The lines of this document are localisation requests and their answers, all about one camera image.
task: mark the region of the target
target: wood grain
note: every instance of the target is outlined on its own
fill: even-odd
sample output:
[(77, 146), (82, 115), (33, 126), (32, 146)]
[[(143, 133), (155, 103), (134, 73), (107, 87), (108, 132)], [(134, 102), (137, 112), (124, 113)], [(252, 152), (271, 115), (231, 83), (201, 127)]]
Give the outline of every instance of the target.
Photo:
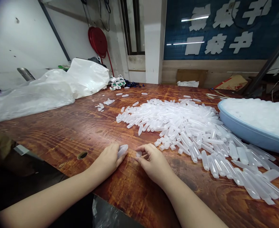
[[(129, 97), (118, 97), (118, 92), (128, 93)], [(239, 97), (232, 91), (221, 92)], [(212, 90), (152, 84), (114, 92), (108, 89), (68, 106), (1, 122), (0, 130), (69, 177), (87, 169), (109, 143), (128, 144), (129, 155), (113, 175), (94, 190), (94, 194), (145, 227), (175, 228), (180, 225), (167, 196), (134, 160), (134, 150), (139, 145), (156, 141), (158, 133), (143, 132), (138, 136), (136, 126), (127, 129), (125, 123), (116, 123), (115, 117), (123, 106), (136, 101), (143, 103), (152, 98), (178, 100), (183, 95), (217, 108), (219, 100), (209, 99), (206, 93), (212, 93)], [(98, 112), (94, 106), (107, 98), (115, 99), (115, 102), (106, 106), (104, 112)], [(83, 151), (88, 155), (78, 160), (77, 155)], [(232, 180), (214, 179), (203, 169), (201, 160), (194, 164), (190, 157), (171, 150), (164, 150), (163, 154), (174, 172), (228, 227), (279, 227), (279, 200), (275, 200), (274, 206), (253, 200)], [(279, 178), (273, 183), (279, 187)]]

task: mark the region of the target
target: white pillar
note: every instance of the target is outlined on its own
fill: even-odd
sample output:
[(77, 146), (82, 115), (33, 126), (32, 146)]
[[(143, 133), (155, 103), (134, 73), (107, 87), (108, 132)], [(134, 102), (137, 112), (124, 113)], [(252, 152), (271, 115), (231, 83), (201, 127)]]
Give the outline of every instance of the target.
[(162, 81), (167, 0), (144, 0), (146, 83)]

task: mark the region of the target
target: red hose reel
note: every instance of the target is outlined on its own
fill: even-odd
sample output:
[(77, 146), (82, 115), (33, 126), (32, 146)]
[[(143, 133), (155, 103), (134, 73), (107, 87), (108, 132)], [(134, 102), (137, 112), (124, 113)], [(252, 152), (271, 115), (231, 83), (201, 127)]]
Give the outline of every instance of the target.
[(106, 57), (106, 53), (108, 54), (111, 70), (114, 76), (114, 71), (112, 68), (112, 63), (108, 52), (108, 43), (103, 31), (100, 28), (91, 26), (88, 30), (88, 38), (92, 48), (100, 56), (101, 61)]

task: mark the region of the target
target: blue tub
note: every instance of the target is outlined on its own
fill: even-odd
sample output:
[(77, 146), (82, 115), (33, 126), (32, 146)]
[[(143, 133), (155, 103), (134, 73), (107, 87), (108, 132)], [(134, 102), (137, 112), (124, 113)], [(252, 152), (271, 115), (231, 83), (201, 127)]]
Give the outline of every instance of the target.
[(220, 118), (233, 134), (253, 145), (279, 153), (279, 136), (258, 129), (237, 119), (223, 108), (223, 102), (224, 100), (218, 103)]

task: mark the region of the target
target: metal pole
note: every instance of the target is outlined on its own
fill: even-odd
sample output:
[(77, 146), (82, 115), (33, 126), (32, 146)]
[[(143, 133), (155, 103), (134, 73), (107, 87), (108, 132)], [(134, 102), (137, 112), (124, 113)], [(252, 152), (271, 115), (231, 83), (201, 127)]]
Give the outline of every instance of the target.
[(48, 13), (48, 11), (47, 11), (45, 5), (44, 5), (40, 0), (38, 0), (38, 2), (39, 2), (40, 6), (41, 6), (41, 8), (42, 8), (42, 11), (45, 13), (45, 16), (46, 16), (46, 18), (47, 18), (47, 20), (48, 20), (48, 22), (49, 22), (49, 24), (50, 24), (50, 26), (51, 26), (53, 32), (54, 32), (54, 34), (55, 34), (55, 36), (56, 36), (56, 38), (57, 38), (57, 40), (58, 40), (58, 42), (59, 42), (59, 45), (61, 46), (61, 49), (63, 50), (63, 52), (64, 52), (64, 54), (65, 54), (67, 60), (68, 60), (68, 61), (71, 61), (71, 59), (70, 59), (70, 57), (69, 57), (69, 55), (68, 55), (68, 53), (67, 53), (67, 51), (66, 51), (66, 49), (65, 49), (65, 47), (64, 47), (64, 44), (63, 44), (63, 42), (61, 41), (61, 39), (60, 39), (60, 37), (59, 37), (59, 35), (58, 35), (58, 32), (56, 31), (56, 28), (55, 28), (55, 26), (54, 26), (54, 24), (53, 24), (53, 22), (52, 22), (52, 20), (51, 20), (51, 18), (50, 18), (50, 15), (49, 15), (49, 13)]
[(279, 57), (279, 45), (273, 52), (272, 56), (267, 60), (265, 65), (262, 67), (258, 75), (254, 78), (254, 80), (249, 84), (247, 89), (244, 92), (245, 96), (249, 96), (254, 92), (256, 87), (259, 85), (260, 81), (264, 77), (264, 75), (268, 72), (269, 68), (274, 64), (276, 59)]
[(28, 71), (28, 69), (26, 68), (17, 68), (18, 72), (22, 75), (22, 77), (26, 80), (26, 81), (31, 81), (31, 80), (35, 80), (35, 78), (33, 77), (33, 75)]

